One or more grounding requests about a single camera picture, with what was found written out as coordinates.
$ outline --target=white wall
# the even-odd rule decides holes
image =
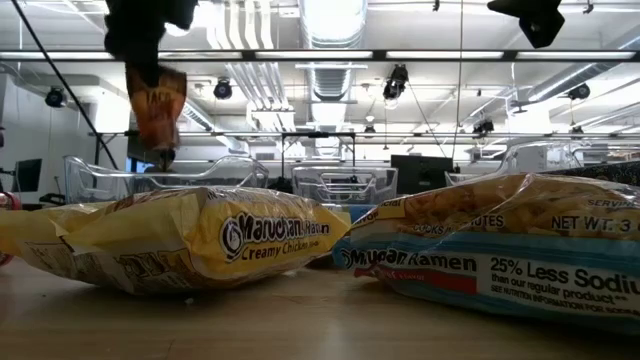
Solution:
[[[64,193],[64,161],[66,155],[73,155],[93,162],[95,142],[89,137],[89,128],[76,110],[69,108],[52,109],[44,99],[28,90],[17,87],[13,79],[4,76],[4,97],[2,120],[5,127],[5,147],[0,149],[0,167],[14,170],[16,161],[42,159],[40,186],[37,193],[23,193],[24,203],[38,203],[46,193],[58,193],[54,177],[59,178]],[[124,147],[122,163],[126,156]],[[5,190],[11,190],[13,178],[2,176]]]

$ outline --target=maruchan ramen package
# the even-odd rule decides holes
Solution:
[[[387,201],[337,264],[418,298],[640,333],[640,189],[516,175]]]
[[[0,251],[132,294],[230,288],[305,265],[348,222],[264,189],[195,188],[110,204],[0,213]]]

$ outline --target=ramen noodles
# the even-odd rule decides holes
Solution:
[[[337,264],[409,296],[640,332],[640,190],[515,175],[387,201]]]
[[[0,213],[0,251],[132,294],[230,288],[326,254],[349,223],[264,189],[195,188]]]

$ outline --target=black monitor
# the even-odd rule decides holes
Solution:
[[[12,192],[36,192],[40,184],[42,159],[18,161],[14,170]]]
[[[412,195],[447,186],[445,172],[453,171],[453,159],[413,155],[391,155],[398,169],[398,194]]]

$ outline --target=desk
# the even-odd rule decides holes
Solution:
[[[133,297],[21,260],[0,268],[0,359],[638,359],[634,338],[495,317],[341,271]]]

